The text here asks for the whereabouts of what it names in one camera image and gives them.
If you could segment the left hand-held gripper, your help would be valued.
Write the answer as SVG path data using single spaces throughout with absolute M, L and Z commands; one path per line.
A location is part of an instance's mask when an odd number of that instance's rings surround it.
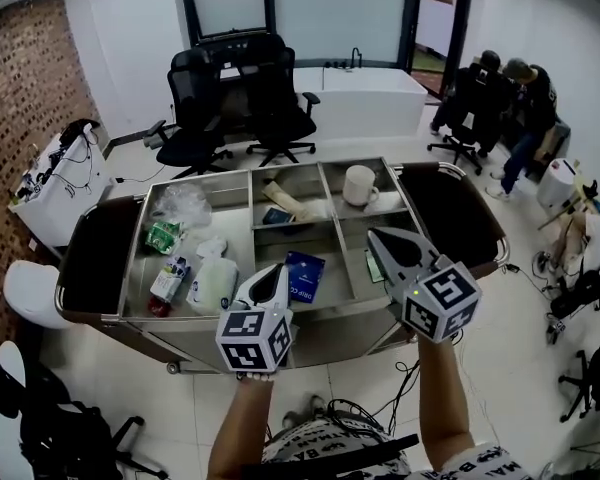
M 231 372 L 275 372 L 292 343 L 289 270 L 276 263 L 259 270 L 238 288 L 234 307 L 271 310 L 225 311 L 215 341 Z

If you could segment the pale green sachet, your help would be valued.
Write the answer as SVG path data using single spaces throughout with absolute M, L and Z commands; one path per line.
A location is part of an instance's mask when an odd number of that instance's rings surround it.
M 365 259 L 366 259 L 366 264 L 367 264 L 367 268 L 369 271 L 369 275 L 371 278 L 371 281 L 373 283 L 379 283 L 379 282 L 383 282 L 384 281 L 384 275 L 381 273 L 380 268 L 371 252 L 370 249 L 366 249 L 364 251 L 365 253 Z

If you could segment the blue coffee packet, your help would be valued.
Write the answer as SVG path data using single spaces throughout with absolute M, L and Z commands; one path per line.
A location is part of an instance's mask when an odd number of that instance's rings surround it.
M 291 299 L 307 304 L 313 303 L 324 272 L 325 261 L 301 252 L 289 251 L 285 264 L 289 271 Z

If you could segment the white soft tissue pack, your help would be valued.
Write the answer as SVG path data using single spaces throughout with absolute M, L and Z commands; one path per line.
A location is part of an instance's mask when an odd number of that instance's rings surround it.
M 204 258 L 187 293 L 186 302 L 200 315 L 217 316 L 230 307 L 238 274 L 238 266 L 233 260 Z

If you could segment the steel compartment cart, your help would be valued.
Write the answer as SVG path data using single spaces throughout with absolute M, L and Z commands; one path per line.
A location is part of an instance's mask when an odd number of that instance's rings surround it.
M 212 173 L 152 185 L 90 208 L 78 221 L 62 259 L 55 289 L 60 315 L 89 325 L 164 363 L 172 374 L 222 373 L 215 344 L 217 319 L 196 313 L 181 286 L 166 318 L 148 308 L 150 287 L 166 257 L 144 244 L 155 221 L 153 205 L 171 184 L 195 183 L 212 209 L 208 226 L 192 227 L 177 254 L 193 270 L 198 244 L 220 236 L 241 279 L 285 260 L 289 251 L 319 257 L 325 268 L 311 304 L 293 302 L 293 344 L 288 365 L 302 368 L 358 358 L 403 345 L 406 331 L 389 303 L 384 282 L 373 283 L 364 251 L 370 228 L 395 226 L 420 233 L 439 252 L 484 278 L 505 264 L 509 244 L 470 177 L 447 162 L 392 166 L 381 157 L 366 166 L 380 185 L 378 199 L 363 209 L 344 201 L 345 161 L 289 164 Z M 301 201 L 320 200 L 325 217 L 263 225 L 271 208 L 262 189 L 275 181 Z

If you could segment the small dark blue box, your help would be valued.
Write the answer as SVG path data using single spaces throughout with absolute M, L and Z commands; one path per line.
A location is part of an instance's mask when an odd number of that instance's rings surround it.
M 295 220 L 295 216 L 287 211 L 280 210 L 274 207 L 269 208 L 263 219 L 263 225 L 281 225 L 292 223 Z

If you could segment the white mug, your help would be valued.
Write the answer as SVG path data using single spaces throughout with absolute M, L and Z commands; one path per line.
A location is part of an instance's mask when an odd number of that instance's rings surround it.
M 362 207 L 375 202 L 379 190 L 375 186 L 376 174 L 363 165 L 352 165 L 345 173 L 343 199 L 351 206 Z

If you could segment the white and blue carton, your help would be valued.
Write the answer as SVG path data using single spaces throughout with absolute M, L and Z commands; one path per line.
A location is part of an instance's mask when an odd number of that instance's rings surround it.
M 170 303 L 190 268 L 185 257 L 170 257 L 152 283 L 150 294 L 163 302 Z

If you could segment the green snack packet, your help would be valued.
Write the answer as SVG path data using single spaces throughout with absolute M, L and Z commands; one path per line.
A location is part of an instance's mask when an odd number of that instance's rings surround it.
M 163 255 L 170 255 L 180 243 L 183 226 L 180 222 L 156 221 L 146 233 L 144 244 Z

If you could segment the clear crinkled plastic bag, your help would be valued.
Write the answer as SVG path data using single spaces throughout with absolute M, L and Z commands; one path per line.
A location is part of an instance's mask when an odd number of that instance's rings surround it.
M 208 226 L 212 209 L 202 188 L 195 183 L 171 184 L 158 197 L 151 217 L 182 229 Z

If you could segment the person's right forearm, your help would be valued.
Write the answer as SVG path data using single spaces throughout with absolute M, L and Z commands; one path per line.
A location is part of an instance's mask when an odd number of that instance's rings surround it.
M 435 471 L 475 443 L 454 347 L 449 340 L 417 340 L 420 362 L 419 422 L 423 446 Z

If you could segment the white bathtub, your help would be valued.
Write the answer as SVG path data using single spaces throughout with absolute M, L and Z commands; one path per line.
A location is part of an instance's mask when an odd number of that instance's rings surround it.
M 389 68 L 298 68 L 294 86 L 320 99 L 312 109 L 319 140 L 413 135 L 428 96 L 409 74 Z

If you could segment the small white appliance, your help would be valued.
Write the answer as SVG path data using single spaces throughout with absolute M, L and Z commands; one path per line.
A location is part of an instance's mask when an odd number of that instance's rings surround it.
M 547 210 L 560 208 L 575 193 L 575 176 L 575 167 L 568 159 L 554 159 L 538 185 L 538 203 Z

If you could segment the black mesh office chair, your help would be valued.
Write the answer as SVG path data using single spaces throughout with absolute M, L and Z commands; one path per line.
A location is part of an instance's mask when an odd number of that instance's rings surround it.
M 295 51 L 277 34 L 250 37 L 238 59 L 249 110 L 246 128 L 255 138 L 246 153 L 264 151 L 263 166 L 279 155 L 296 163 L 293 152 L 297 149 L 316 152 L 316 145 L 304 139 L 317 131 L 311 113 L 321 100 L 312 92 L 304 92 L 301 96 L 306 106 L 299 105 L 294 66 Z
M 217 161 L 231 159 L 220 129 L 220 70 L 200 47 L 176 54 L 167 73 L 171 90 L 176 131 L 167 136 L 164 123 L 150 129 L 163 141 L 156 160 L 168 167 L 181 167 L 177 178 L 226 169 Z

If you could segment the black framed window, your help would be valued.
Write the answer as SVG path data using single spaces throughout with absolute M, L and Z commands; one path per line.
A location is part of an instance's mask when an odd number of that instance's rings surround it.
M 277 32 L 275 0 L 182 0 L 187 43 Z

